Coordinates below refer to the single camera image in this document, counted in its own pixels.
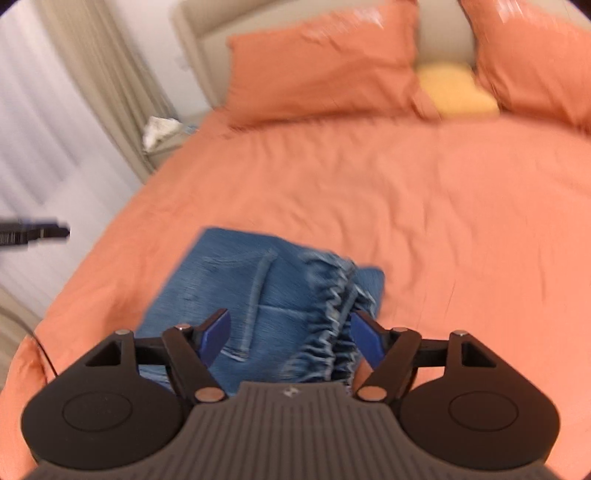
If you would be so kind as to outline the blue denim pants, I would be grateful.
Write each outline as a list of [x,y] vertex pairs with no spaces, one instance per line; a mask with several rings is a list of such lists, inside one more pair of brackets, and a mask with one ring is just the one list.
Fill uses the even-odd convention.
[[361,355],[349,313],[376,316],[384,272],[278,237],[204,231],[136,331],[157,337],[228,310],[228,341],[208,370],[233,395],[242,382],[351,385]]

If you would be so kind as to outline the bedside table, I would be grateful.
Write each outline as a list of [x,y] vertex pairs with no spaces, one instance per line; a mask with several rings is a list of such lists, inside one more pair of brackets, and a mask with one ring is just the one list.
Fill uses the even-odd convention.
[[186,117],[182,126],[174,133],[159,139],[145,155],[154,170],[159,169],[200,127],[209,110]]

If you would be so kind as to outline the orange bed sheet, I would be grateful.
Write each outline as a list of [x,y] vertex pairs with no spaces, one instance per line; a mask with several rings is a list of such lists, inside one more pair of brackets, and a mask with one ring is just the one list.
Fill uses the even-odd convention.
[[200,231],[279,236],[386,275],[382,324],[475,335],[556,404],[549,465],[590,470],[590,139],[504,114],[238,131],[210,114],[110,223],[25,340],[1,394],[1,475],[35,466],[25,404],[139,325]]

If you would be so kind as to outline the white crumpled cloth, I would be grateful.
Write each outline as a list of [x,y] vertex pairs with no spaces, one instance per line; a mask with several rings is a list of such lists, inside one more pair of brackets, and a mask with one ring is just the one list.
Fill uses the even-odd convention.
[[151,153],[158,145],[176,135],[182,129],[182,123],[174,118],[150,116],[143,129],[143,151]]

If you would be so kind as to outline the beige curtain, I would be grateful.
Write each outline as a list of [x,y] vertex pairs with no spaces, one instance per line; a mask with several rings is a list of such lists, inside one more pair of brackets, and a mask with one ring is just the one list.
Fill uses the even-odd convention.
[[109,1],[37,1],[50,39],[79,91],[132,171],[146,181],[155,167],[142,136],[150,117],[176,111],[133,47]]

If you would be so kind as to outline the yellow small pillow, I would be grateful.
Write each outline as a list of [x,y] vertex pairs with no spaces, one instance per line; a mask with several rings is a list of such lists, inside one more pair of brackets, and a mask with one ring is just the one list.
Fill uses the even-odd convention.
[[496,116],[500,107],[492,94],[477,84],[464,63],[439,62],[417,69],[423,92],[443,119]]

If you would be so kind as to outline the orange pillow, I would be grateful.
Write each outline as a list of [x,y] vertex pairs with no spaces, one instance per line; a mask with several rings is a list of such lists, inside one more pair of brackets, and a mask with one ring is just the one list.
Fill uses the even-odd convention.
[[439,114],[414,69],[419,6],[387,1],[228,39],[233,127],[349,114]]
[[530,1],[463,1],[476,76],[512,113],[590,132],[590,31]]

